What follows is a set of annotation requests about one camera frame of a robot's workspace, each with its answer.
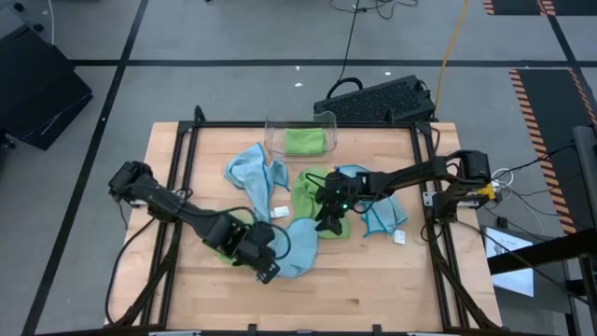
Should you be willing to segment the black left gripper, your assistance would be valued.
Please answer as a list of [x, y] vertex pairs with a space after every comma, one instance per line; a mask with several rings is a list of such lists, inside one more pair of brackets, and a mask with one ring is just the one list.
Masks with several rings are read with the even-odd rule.
[[268, 284], [280, 271], [276, 253], [269, 247], [274, 238], [272, 226], [258, 222], [246, 231], [237, 246], [237, 262], [255, 271], [262, 284]]

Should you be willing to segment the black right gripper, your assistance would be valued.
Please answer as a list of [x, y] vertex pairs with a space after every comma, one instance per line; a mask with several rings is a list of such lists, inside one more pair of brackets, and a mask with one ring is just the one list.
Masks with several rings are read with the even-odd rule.
[[321, 205], [315, 218], [317, 231], [331, 231], [337, 236], [342, 235], [342, 219], [359, 202], [367, 198], [365, 185], [359, 175], [349, 176], [334, 171], [325, 177], [323, 187], [315, 193], [315, 200]]

